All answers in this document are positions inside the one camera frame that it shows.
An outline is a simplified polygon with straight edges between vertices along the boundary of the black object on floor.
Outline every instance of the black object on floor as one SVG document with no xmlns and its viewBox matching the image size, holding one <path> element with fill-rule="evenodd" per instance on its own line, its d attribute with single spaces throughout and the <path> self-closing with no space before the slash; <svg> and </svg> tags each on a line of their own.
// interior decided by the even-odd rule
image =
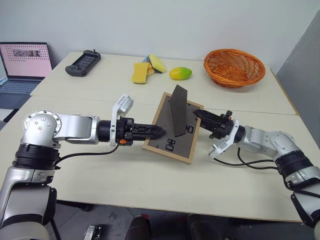
<svg viewBox="0 0 320 240">
<path fill-rule="evenodd" d="M 151 240 L 149 220 L 142 216 L 135 217 L 126 232 L 125 240 Z"/>
<path fill-rule="evenodd" d="M 100 238 L 102 227 L 99 225 L 88 225 L 85 234 L 84 240 L 97 240 Z"/>
<path fill-rule="evenodd" d="M 222 235 L 203 215 L 190 214 L 187 218 L 187 226 L 192 240 L 223 240 Z"/>
<path fill-rule="evenodd" d="M 172 129 L 175 137 L 186 134 L 188 91 L 177 85 L 169 102 Z"/>
</svg>

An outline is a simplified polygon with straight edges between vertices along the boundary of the white wall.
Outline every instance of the white wall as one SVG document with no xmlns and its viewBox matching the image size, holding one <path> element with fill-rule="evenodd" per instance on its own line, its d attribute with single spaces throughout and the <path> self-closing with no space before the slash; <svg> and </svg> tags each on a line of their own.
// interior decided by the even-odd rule
<svg viewBox="0 0 320 240">
<path fill-rule="evenodd" d="M 202 60 L 220 48 L 252 53 L 277 72 L 319 0 L 2 0 L 0 41 L 70 51 Z"/>
</svg>

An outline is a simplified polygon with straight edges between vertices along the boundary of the black cable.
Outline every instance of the black cable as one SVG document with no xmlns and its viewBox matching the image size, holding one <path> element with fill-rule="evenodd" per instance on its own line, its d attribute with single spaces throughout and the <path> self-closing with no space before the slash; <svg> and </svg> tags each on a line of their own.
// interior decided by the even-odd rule
<svg viewBox="0 0 320 240">
<path fill-rule="evenodd" d="M 76 156 L 96 156 L 96 155 L 112 154 L 113 152 L 115 152 L 118 149 L 118 147 L 119 147 L 119 144 L 117 144 L 114 149 L 112 149 L 111 151 L 107 151 L 107 152 L 79 152 L 79 153 L 65 155 L 65 156 L 61 157 L 58 161 L 56 161 L 55 164 L 57 165 L 62 160 L 65 160 L 67 158 L 76 157 Z"/>
<path fill-rule="evenodd" d="M 238 158 L 241 162 L 243 163 L 247 163 L 249 164 L 249 162 L 244 162 L 241 157 L 240 157 L 240 148 L 238 147 L 238 152 L 237 152 L 237 155 L 238 155 Z M 276 167 L 272 167 L 272 166 L 267 166 L 267 167 L 255 167 L 255 166 L 250 166 L 248 165 L 249 168 L 253 168 L 253 169 L 275 169 L 275 170 L 278 170 L 278 168 Z M 291 188 L 288 183 L 286 182 L 286 178 L 284 175 L 281 175 L 282 178 L 283 178 L 283 183 L 284 183 L 284 186 L 290 190 L 290 191 L 293 191 L 295 193 L 298 193 L 298 194 L 304 194 L 304 195 L 308 195 L 308 196 L 312 196 L 312 197 L 315 197 L 315 198 L 319 198 L 320 199 L 320 194 L 317 194 L 317 193 L 313 193 L 313 192 L 310 192 L 310 191 L 305 191 L 305 190 L 301 190 L 299 188 Z"/>
<path fill-rule="evenodd" d="M 54 218 L 51 219 L 50 223 L 51 223 L 56 240 L 61 240 L 61 236 L 60 236 L 60 233 L 59 233 L 59 230 L 57 228 L 57 225 L 56 225 Z"/>
<path fill-rule="evenodd" d="M 262 167 L 257 167 L 257 166 L 251 166 L 251 165 L 249 165 L 249 164 L 252 164 L 253 162 L 250 163 L 250 162 L 245 162 L 245 161 L 242 160 L 242 158 L 241 158 L 241 156 L 240 156 L 240 147 L 238 147 L 237 156 L 238 156 L 238 159 L 239 159 L 242 163 L 244 163 L 247 167 L 249 167 L 249 168 L 257 169 L 257 170 L 265 170 L 265 169 L 278 170 L 278 168 L 275 167 L 275 166 L 262 166 Z"/>
<path fill-rule="evenodd" d="M 257 160 L 257 161 L 250 161 L 250 162 L 243 162 L 243 163 L 234 164 L 234 163 L 228 163 L 228 162 L 225 162 L 225 161 L 221 161 L 221 160 L 216 159 L 216 158 L 214 158 L 214 160 L 216 160 L 218 163 L 225 164 L 225 165 L 228 165 L 228 166 L 234 166 L 234 167 L 248 166 L 248 164 L 258 164 L 258 163 L 270 162 L 269 160 Z"/>
<path fill-rule="evenodd" d="M 274 161 L 273 160 L 269 160 L 269 159 L 265 159 L 265 160 L 257 160 L 257 161 L 250 161 L 250 162 L 245 162 L 242 160 L 242 158 L 240 157 L 240 148 L 238 148 L 238 158 L 239 160 L 242 162 L 242 163 L 237 163 L 237 164 L 234 164 L 234 163 L 228 163 L 228 162 L 225 162 L 225 161 L 221 161 L 217 158 L 214 158 L 214 160 L 216 160 L 218 163 L 221 163 L 221 164 L 224 164 L 224 165 L 227 165 L 227 166 L 233 166 L 233 167 L 239 167 L 239 166 L 247 166 L 249 168 L 253 168 L 253 169 L 257 169 L 257 170 L 265 170 L 265 169 L 275 169 L 275 170 L 278 170 L 276 167 L 274 166 L 265 166 L 265 167 L 256 167 L 256 166 L 251 166 L 250 164 L 258 164 L 258 163 L 273 163 Z"/>
</svg>

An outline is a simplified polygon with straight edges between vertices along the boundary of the white table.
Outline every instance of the white table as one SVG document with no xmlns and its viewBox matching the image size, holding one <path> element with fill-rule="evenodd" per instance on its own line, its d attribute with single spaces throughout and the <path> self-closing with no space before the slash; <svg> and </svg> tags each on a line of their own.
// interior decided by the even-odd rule
<svg viewBox="0 0 320 240">
<path fill-rule="evenodd" d="M 264 79 L 257 84 L 232 89 L 215 84 L 202 61 L 163 59 L 166 72 L 148 77 L 147 83 L 141 85 L 132 83 L 131 77 L 133 64 L 141 62 L 143 57 L 102 54 L 101 60 L 87 76 L 68 75 L 65 67 L 81 54 L 72 52 L 66 56 L 31 95 L 114 102 L 127 93 L 138 104 L 158 105 L 163 92 L 172 93 L 179 84 L 188 90 L 188 100 L 208 109 L 296 114 L 268 67 Z M 185 81 L 170 79 L 169 71 L 179 66 L 190 68 L 191 78 Z"/>
<path fill-rule="evenodd" d="M 23 122 L 30 112 L 47 109 L 61 114 L 83 114 L 111 119 L 112 103 L 106 101 L 31 97 L 0 131 L 0 183 L 14 160 L 23 135 Z M 150 124 L 157 106 L 135 104 L 127 117 Z M 221 110 L 211 110 L 220 114 Z M 241 125 L 266 131 L 285 131 L 320 166 L 320 151 L 299 116 L 234 111 Z M 213 141 L 200 129 L 191 165 L 142 149 L 142 142 L 120 147 L 111 155 L 79 156 L 61 162 L 51 186 L 58 199 L 93 204 L 117 205 L 166 211 L 200 213 L 251 219 L 300 221 L 290 192 L 274 170 L 233 168 L 212 162 L 207 149 Z M 63 142 L 60 155 L 77 152 L 105 152 L 108 143 L 75 145 Z M 232 146 L 219 158 L 238 163 Z M 247 161 L 265 156 L 242 152 Z"/>
</svg>

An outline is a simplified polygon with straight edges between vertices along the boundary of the laptop keyboard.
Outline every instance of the laptop keyboard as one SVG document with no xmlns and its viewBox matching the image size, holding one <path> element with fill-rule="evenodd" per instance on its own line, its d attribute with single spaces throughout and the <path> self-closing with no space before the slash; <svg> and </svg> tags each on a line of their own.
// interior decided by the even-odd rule
<svg viewBox="0 0 320 240">
<path fill-rule="evenodd" d="M 17 82 L 8 80 L 2 87 L 0 87 L 0 93 L 30 94 L 37 85 L 38 82 Z"/>
</svg>

